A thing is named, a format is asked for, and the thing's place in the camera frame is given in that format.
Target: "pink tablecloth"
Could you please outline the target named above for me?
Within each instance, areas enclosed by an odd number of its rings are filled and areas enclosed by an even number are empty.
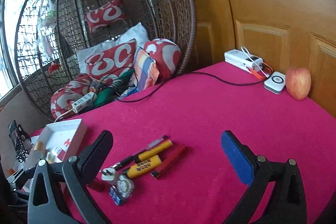
[[[224,62],[202,71],[236,83],[256,81]],[[126,100],[143,97],[151,90]],[[91,144],[102,130],[113,133],[114,145],[103,167],[164,134],[190,148],[162,179],[149,174],[135,179],[136,189],[123,206],[116,206],[108,193],[90,191],[114,224],[222,223],[246,189],[221,149],[225,130],[232,130],[257,155],[271,161],[297,161],[308,223],[317,218],[336,189],[336,119],[310,99],[292,99],[286,90],[275,95],[263,84],[237,87],[204,75],[183,75],[146,100],[110,103],[79,117],[88,127],[82,147]],[[266,201],[263,199],[254,219],[261,215]],[[69,206],[81,219],[73,202]]]

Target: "apple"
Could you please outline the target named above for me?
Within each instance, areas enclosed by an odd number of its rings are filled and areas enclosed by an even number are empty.
[[[311,76],[306,68],[289,68],[286,71],[286,88],[290,96],[300,101],[308,96]]]

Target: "screw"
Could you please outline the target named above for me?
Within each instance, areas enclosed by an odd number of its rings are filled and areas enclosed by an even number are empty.
[[[45,165],[45,160],[40,160],[39,161],[39,166],[43,166],[43,165]]]
[[[263,155],[258,155],[257,156],[257,160],[260,161],[260,162],[265,162],[266,161],[266,157],[263,156]]]
[[[296,165],[296,160],[289,159],[288,162],[290,165]]]
[[[76,160],[77,160],[76,156],[70,156],[68,159],[69,162],[75,162]]]

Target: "hanging egg chair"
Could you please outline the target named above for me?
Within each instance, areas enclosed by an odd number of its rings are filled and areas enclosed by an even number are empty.
[[[85,15],[111,1],[118,1],[123,16],[93,30]],[[116,40],[139,22],[150,40],[166,38],[180,47],[176,73],[182,73],[195,37],[193,0],[25,0],[16,28],[15,63],[30,102],[52,121],[52,95],[80,73],[76,52]]]

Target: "black pen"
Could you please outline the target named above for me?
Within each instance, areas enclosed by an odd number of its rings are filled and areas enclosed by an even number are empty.
[[[163,135],[161,139],[158,139],[158,140],[155,140],[153,141],[152,143],[150,143],[149,145],[147,145],[147,147],[143,150],[141,150],[140,152],[134,154],[134,155],[131,155],[129,157],[127,157],[126,159],[123,159],[122,161],[114,164],[112,167],[110,168],[113,168],[115,170],[119,170],[121,169],[122,167],[124,167],[125,165],[128,165],[134,157],[136,157],[137,155],[141,154],[141,153],[144,153],[145,151],[147,150],[150,150],[151,148],[153,148],[154,146],[158,145],[160,142],[162,142],[163,140],[165,140],[166,138],[168,138],[166,135]]]

